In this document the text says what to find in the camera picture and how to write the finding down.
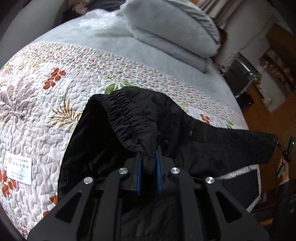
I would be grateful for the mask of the person's right hand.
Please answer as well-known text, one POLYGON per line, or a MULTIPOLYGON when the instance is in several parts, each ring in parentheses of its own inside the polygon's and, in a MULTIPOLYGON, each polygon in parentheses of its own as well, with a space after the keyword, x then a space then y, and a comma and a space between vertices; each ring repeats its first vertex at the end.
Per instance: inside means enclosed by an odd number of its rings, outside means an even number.
POLYGON ((279 178, 279 185, 283 185, 289 181, 289 166, 288 162, 283 157, 280 158, 280 163, 278 167, 280 168, 282 165, 284 166, 284 169, 279 178))

